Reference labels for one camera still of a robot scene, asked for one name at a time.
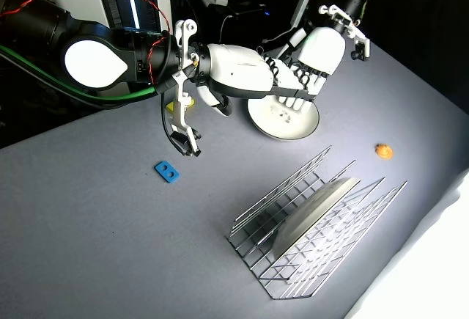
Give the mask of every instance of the metal frame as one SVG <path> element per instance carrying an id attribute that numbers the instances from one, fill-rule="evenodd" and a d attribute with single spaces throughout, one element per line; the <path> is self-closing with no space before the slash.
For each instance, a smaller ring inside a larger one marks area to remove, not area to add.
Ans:
<path id="1" fill-rule="evenodd" d="M 326 184 L 316 170 L 330 149 L 323 150 L 234 220 L 228 241 L 272 299 L 313 296 L 407 185 L 404 182 L 377 199 L 370 196 L 384 177 L 352 191 L 275 258 L 271 248 L 276 231 L 301 203 Z"/>

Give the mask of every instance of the white cable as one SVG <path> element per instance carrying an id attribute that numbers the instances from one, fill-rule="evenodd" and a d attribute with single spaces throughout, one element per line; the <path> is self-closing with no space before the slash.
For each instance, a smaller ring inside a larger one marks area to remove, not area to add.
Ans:
<path id="1" fill-rule="evenodd" d="M 225 21 L 228 19 L 228 18 L 233 18 L 232 15 L 227 15 L 225 17 L 225 19 L 223 20 L 223 22 L 221 23 L 221 27 L 220 27 L 220 39 L 218 40 L 219 43 L 221 43 L 221 33 L 223 32 L 223 27 L 225 25 Z"/>
<path id="2" fill-rule="evenodd" d="M 286 33 L 290 33 L 292 30 L 294 29 L 294 27 L 290 28 L 288 31 L 285 31 L 283 33 L 280 33 L 277 37 L 275 38 L 272 38 L 272 39 L 263 39 L 262 40 L 262 44 L 265 44 L 265 43 L 269 43 L 269 42 L 273 42 L 274 40 L 277 40 L 279 37 L 281 37 L 282 35 L 285 35 Z"/>

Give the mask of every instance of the white joint cover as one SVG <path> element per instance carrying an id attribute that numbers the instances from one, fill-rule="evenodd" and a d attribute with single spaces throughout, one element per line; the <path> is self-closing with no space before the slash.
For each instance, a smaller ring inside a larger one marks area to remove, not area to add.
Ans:
<path id="1" fill-rule="evenodd" d="M 345 39 L 328 27 L 315 28 L 306 38 L 298 61 L 332 75 L 345 52 Z"/>
<path id="2" fill-rule="evenodd" d="M 253 92 L 272 89 L 273 74 L 254 50 L 237 45 L 209 44 L 210 77 L 221 84 Z"/>
<path id="3" fill-rule="evenodd" d="M 94 40 L 72 44 L 65 53 L 65 67 L 73 79 L 90 88 L 113 84 L 128 68 L 110 48 Z"/>

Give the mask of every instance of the green cable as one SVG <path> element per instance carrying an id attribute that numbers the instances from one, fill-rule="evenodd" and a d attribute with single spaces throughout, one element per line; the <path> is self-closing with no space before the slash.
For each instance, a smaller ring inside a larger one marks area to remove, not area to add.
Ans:
<path id="1" fill-rule="evenodd" d="M 145 96 L 145 95 L 148 95 L 148 94 L 152 94 L 152 93 L 155 92 L 155 88 L 148 87 L 146 89 L 139 90 L 138 92 L 134 92 L 134 93 L 126 94 L 126 95 L 121 95 L 119 97 L 97 97 L 97 96 L 94 96 L 94 95 L 83 93 L 81 90 L 73 88 L 73 87 L 65 84 L 64 82 L 58 80 L 57 78 L 54 78 L 53 76 L 51 76 L 48 73 L 44 72 L 43 70 L 38 68 L 38 66 L 34 65 L 32 62 L 25 59 L 20 54 L 16 53 L 15 51 L 13 51 L 10 48 L 6 48 L 6 47 L 0 45 L 0 50 L 2 50 L 4 53 L 7 53 L 10 56 L 14 57 L 18 61 L 21 61 L 22 63 L 24 63 L 25 65 L 27 65 L 31 69 L 41 73 L 43 76 L 47 77 L 49 80 L 51 80 L 55 84 L 57 84 L 59 86 L 62 86 L 64 88 L 67 88 L 68 90 L 74 92 L 75 94 L 82 95 L 86 98 L 112 102 L 112 101 L 115 101 L 115 100 L 135 99 L 135 98 L 139 98 L 139 97 L 142 97 L 142 96 Z"/>

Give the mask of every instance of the blue block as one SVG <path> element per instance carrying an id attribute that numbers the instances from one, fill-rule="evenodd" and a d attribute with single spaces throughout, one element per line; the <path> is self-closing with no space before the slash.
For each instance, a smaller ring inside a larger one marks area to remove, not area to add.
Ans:
<path id="1" fill-rule="evenodd" d="M 176 171 L 168 161 L 161 161 L 157 166 L 155 166 L 155 170 L 166 180 L 167 183 L 175 182 L 180 176 L 179 172 Z"/>

